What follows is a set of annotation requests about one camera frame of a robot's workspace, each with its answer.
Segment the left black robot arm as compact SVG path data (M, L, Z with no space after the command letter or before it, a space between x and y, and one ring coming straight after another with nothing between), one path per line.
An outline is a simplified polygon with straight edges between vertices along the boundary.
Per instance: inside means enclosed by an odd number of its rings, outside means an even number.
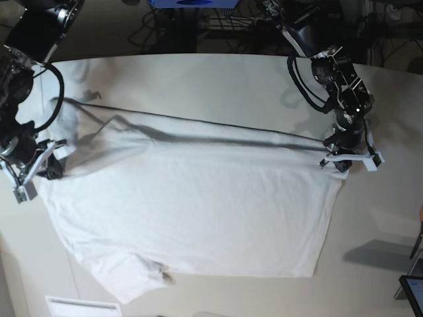
M262 1L261 5L266 17L295 50L288 57L287 66L301 95L314 110L322 114L334 112L336 116L332 135L323 141L328 155L320 166L333 162L339 171L345 172L354 161L360 161L368 171L376 171L384 159L375 149L365 118L372 109L373 97L341 44L325 4ZM297 57L311 62L313 78L328 94L320 104L316 103L319 97L299 74Z

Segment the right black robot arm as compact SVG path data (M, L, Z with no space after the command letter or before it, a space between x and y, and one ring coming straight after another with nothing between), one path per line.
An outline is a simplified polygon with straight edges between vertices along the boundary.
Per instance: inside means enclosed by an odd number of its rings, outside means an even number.
M64 101L65 84L50 58L83 6L83 1L20 1L24 13L11 28L1 57L1 169L13 183L18 203L36 195L33 178L60 179L63 168L54 151L66 146L65 139L37 142L38 134L54 122ZM16 119L19 105L32 91L36 77L33 66L52 72L59 83L59 96L51 116L41 126Z

